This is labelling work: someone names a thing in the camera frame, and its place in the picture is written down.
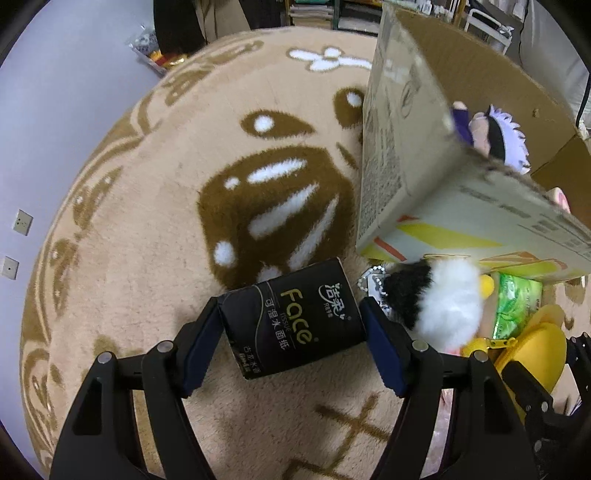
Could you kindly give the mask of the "yellow plush toy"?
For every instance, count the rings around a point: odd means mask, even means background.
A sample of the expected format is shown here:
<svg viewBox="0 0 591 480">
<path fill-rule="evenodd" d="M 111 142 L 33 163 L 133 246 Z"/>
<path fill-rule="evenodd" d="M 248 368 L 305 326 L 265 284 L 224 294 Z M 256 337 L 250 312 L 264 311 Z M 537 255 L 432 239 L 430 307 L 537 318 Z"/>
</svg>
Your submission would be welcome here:
<svg viewBox="0 0 591 480">
<path fill-rule="evenodd" d="M 544 305 L 517 338 L 474 338 L 461 349 L 461 355 L 469 357 L 477 350 L 497 352 L 494 365 L 499 373 L 510 361 L 518 361 L 551 394 L 562 375 L 567 357 L 567 341 L 562 331 L 564 320 L 565 313 L 559 305 Z"/>
</svg>

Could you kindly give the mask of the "green tissue pack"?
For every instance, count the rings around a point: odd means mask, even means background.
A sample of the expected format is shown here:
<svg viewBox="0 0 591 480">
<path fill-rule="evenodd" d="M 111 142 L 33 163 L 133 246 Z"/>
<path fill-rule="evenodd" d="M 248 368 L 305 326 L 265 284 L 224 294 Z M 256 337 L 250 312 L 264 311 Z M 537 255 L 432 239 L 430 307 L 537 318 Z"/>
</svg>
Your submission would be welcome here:
<svg viewBox="0 0 591 480">
<path fill-rule="evenodd" d="M 543 284 L 500 273 L 497 286 L 491 337 L 495 340 L 517 338 L 541 307 Z"/>
</svg>

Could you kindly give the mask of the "white fluffy pompom plush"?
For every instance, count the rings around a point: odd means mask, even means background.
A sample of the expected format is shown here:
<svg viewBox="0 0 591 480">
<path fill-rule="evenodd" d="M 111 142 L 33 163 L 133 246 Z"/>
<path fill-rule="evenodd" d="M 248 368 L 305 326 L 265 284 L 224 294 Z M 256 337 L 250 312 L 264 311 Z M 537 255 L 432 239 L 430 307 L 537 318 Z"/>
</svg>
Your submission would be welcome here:
<svg viewBox="0 0 591 480">
<path fill-rule="evenodd" d="M 385 302 L 414 339 L 457 353 L 477 335 L 491 276 L 460 257 L 404 264 L 383 280 Z"/>
</svg>

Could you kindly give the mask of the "pink swirl plush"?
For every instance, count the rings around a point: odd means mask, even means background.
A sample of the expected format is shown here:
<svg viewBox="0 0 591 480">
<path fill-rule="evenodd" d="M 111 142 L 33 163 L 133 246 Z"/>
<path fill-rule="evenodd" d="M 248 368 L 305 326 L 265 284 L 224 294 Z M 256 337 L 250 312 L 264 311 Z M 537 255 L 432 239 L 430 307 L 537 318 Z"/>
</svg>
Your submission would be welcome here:
<svg viewBox="0 0 591 480">
<path fill-rule="evenodd" d="M 568 199 L 563 192 L 563 190 L 559 187 L 555 187 L 548 191 L 548 195 L 551 200 L 558 205 L 562 210 L 571 213 L 570 205 Z"/>
</svg>

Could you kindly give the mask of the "open cardboard box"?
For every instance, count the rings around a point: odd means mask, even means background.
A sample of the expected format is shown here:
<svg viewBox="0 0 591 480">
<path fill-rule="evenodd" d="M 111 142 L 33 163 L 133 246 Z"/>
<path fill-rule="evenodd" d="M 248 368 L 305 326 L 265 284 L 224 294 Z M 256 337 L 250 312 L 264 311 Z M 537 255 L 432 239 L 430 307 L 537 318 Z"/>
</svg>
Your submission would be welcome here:
<svg viewBox="0 0 591 480">
<path fill-rule="evenodd" d="M 522 175 L 456 131 L 454 101 L 512 115 Z M 590 271 L 590 149 L 564 109 L 507 57 L 386 4 L 363 103 L 356 251 L 387 262 L 460 256 L 545 283 Z M 571 213 L 548 195 L 559 187 Z"/>
</svg>

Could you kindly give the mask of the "white-haired anime plush doll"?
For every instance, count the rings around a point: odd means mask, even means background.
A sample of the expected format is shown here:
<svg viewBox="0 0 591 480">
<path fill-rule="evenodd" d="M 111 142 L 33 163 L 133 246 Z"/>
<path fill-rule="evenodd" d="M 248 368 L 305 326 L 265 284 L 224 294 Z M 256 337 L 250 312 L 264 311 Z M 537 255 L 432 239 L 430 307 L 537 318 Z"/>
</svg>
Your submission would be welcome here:
<svg viewBox="0 0 591 480">
<path fill-rule="evenodd" d="M 471 116 L 467 106 L 456 101 L 452 116 L 460 138 L 482 155 L 502 161 L 522 175 L 530 172 L 526 136 L 511 114 L 490 105 L 485 112 Z"/>
</svg>

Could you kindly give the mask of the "beige patterned round rug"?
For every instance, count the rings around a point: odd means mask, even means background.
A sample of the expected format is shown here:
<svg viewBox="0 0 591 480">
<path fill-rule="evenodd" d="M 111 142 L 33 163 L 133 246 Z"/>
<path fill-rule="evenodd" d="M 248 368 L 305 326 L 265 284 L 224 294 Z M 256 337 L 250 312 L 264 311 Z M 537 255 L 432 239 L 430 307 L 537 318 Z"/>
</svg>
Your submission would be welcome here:
<svg viewBox="0 0 591 480">
<path fill-rule="evenodd" d="M 49 475 L 101 352 L 144 354 L 209 299 L 221 312 L 231 291 L 332 258 L 360 311 L 363 272 L 411 263 L 356 251 L 376 47 L 310 28 L 236 34 L 172 70 L 108 132 L 56 214 L 25 301 L 22 396 Z M 221 319 L 204 381 L 183 400 L 211 479 L 374 479 L 403 401 L 383 383 L 366 322 L 355 347 L 246 380 Z M 168 479 L 143 393 L 133 401 L 151 479 Z"/>
</svg>

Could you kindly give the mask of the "cream hanging garment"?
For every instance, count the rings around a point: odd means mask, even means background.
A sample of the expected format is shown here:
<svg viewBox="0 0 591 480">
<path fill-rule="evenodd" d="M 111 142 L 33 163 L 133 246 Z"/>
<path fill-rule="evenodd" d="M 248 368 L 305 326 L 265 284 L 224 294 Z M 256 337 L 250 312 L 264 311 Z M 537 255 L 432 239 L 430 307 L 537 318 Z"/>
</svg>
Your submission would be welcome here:
<svg viewBox="0 0 591 480">
<path fill-rule="evenodd" d="M 520 34 L 523 69 L 548 90 L 583 94 L 588 70 L 571 41 L 539 1 L 529 1 Z"/>
</svg>

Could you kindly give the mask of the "snack bags on floor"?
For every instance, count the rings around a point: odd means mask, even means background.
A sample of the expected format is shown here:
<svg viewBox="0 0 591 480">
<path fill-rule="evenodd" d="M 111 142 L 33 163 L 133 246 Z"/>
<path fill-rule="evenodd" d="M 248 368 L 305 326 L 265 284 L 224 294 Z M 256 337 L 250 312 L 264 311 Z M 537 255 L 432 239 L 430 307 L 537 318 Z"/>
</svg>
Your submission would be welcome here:
<svg viewBox="0 0 591 480">
<path fill-rule="evenodd" d="M 160 77 L 184 64 L 188 58 L 186 54 L 164 54 L 159 47 L 153 27 L 143 28 L 129 39 L 127 45 L 141 62 L 148 65 Z"/>
</svg>

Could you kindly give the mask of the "white utility cart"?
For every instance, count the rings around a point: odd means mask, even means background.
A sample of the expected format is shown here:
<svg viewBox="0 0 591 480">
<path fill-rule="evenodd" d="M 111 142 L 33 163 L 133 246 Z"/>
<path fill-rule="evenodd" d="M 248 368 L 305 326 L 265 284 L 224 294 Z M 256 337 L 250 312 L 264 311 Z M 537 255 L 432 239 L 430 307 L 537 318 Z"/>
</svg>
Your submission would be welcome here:
<svg viewBox="0 0 591 480">
<path fill-rule="evenodd" d="M 512 44 L 514 28 L 502 24 L 480 8 L 471 7 L 466 17 L 464 31 L 475 35 L 493 50 L 505 55 Z"/>
</svg>

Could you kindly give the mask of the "beige hanging coat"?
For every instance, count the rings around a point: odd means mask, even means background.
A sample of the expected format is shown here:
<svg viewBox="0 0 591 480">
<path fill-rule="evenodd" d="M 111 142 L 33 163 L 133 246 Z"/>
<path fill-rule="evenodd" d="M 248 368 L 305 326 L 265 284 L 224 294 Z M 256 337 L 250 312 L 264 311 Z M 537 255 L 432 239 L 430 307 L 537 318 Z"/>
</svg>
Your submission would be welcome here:
<svg viewBox="0 0 591 480">
<path fill-rule="evenodd" d="M 194 6 L 207 43 L 250 30 L 238 0 L 195 0 Z"/>
</svg>

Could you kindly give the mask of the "stack of books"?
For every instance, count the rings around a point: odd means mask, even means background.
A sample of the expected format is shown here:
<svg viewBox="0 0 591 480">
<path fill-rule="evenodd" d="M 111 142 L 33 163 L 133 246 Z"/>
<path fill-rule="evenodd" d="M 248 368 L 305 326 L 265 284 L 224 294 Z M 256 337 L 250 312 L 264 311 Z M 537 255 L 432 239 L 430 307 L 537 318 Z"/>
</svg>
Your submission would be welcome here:
<svg viewBox="0 0 591 480">
<path fill-rule="evenodd" d="M 294 26 L 332 29 L 335 8 L 329 4 L 294 3 L 288 14 Z"/>
</svg>

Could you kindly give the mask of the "white wall socket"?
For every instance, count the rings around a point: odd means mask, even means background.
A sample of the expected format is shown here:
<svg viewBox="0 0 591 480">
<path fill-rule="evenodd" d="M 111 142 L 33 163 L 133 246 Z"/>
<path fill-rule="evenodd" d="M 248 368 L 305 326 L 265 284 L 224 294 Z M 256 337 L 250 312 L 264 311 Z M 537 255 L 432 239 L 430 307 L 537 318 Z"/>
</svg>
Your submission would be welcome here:
<svg viewBox="0 0 591 480">
<path fill-rule="evenodd" d="M 13 230 L 23 236 L 27 236 L 32 222 L 33 217 L 27 212 L 19 209 L 13 223 Z"/>
<path fill-rule="evenodd" d="M 5 256 L 1 261 L 0 274 L 9 280 L 15 280 L 19 269 L 19 262 L 11 257 Z"/>
</svg>

